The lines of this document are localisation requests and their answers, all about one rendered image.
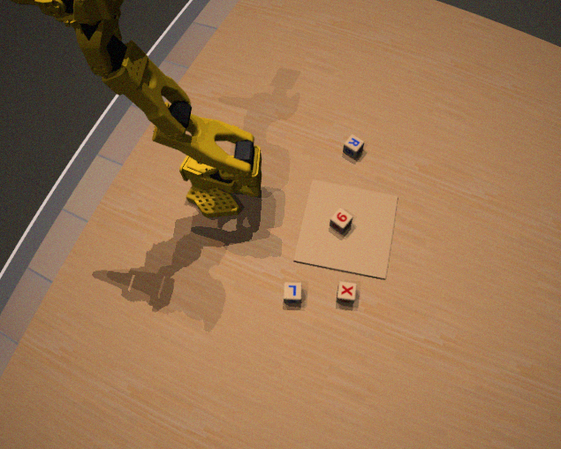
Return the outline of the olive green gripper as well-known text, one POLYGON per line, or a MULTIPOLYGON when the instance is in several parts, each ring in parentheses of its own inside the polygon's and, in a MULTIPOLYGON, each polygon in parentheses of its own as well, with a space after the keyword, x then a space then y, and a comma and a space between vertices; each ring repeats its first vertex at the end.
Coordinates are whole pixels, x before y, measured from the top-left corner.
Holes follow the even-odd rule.
POLYGON ((64 22, 66 27, 79 24, 95 25, 113 20, 125 0, 10 0, 17 4, 38 5, 42 13, 64 22))

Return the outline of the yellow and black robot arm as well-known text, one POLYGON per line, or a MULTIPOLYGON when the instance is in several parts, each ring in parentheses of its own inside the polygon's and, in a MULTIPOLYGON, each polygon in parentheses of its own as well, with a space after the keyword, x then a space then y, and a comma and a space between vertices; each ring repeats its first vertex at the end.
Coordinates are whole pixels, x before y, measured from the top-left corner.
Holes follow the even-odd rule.
POLYGON ((152 141, 189 156, 183 167, 192 184, 186 199, 196 204, 204 217, 238 215, 239 205, 230 194, 257 197, 261 193, 262 153, 259 146, 254 146, 254 136, 237 126, 191 114, 186 92, 134 41, 125 45, 121 42, 120 15, 119 9, 113 20, 74 27, 91 71, 145 113, 155 125, 152 141), (171 104, 165 103, 163 96, 171 104), (236 144, 234 156, 229 156, 216 141, 236 144))

